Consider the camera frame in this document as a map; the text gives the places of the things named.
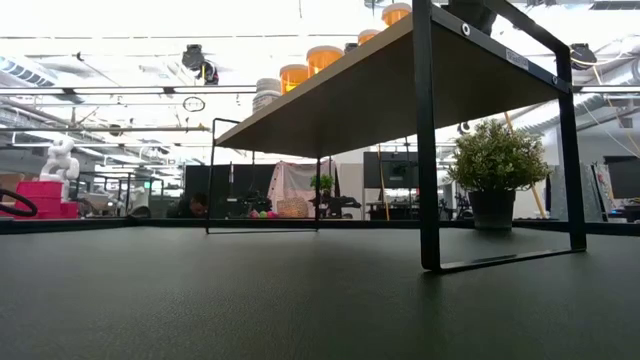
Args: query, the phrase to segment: security camera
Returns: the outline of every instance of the security camera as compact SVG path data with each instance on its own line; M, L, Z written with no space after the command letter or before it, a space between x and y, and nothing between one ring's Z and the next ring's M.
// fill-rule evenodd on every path
M458 124L458 134L464 135L471 132L471 126L469 126L468 122L462 122Z
M574 70L589 70L598 59L589 49L589 44L571 44L571 68Z
M196 80L204 78L205 85L218 85L218 69L204 58L202 45L187 45L187 50L182 53L182 65L194 73Z

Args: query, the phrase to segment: black plant pot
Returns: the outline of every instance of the black plant pot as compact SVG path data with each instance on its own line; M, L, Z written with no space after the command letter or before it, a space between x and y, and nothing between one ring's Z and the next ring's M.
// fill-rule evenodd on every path
M511 230L515 190L473 191L469 201L478 230Z

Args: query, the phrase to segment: yellow pole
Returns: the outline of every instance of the yellow pole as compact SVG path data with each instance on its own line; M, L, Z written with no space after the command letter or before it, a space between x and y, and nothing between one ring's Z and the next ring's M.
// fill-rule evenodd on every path
M380 158L380 144L378 144L378 165L380 166L380 185L382 186L382 198L384 199L384 208L387 212L387 221L389 221L389 202L387 195L384 193L384 175L382 172L382 160Z
M513 132L513 125L511 124L511 117L509 113L505 111L504 113L505 119L507 119L507 126L509 127L509 131ZM536 205L538 205L538 211L540 212L540 216L543 219L547 218L547 213L542 206L542 201L540 201L540 196L538 196L538 190L536 190L536 184L531 184L531 192L533 192L533 197L536 199Z

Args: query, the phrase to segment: orange container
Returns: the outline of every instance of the orange container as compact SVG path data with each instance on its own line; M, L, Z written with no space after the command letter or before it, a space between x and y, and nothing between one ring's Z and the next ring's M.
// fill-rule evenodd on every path
M309 78L309 67L307 65L292 64L283 66L280 69L280 84L282 84L282 95L293 90Z
M403 17L409 15L411 12L411 5L405 3L391 4L382 10L382 20L391 26L400 21Z
M319 73L344 55L342 49L335 46L316 46L307 52L309 77Z
M371 38L378 35L379 32L380 31L373 30L373 29L368 29L360 32L360 34L358 34L358 45L362 45L367 41L371 40Z

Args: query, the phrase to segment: dark gray floor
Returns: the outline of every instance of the dark gray floor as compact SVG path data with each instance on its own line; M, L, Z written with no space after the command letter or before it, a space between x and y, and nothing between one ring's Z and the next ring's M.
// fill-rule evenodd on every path
M441 232L456 260L567 239ZM585 254L442 277L422 271L417 239L154 228L3 236L0 358L640 358L640 238L591 236Z

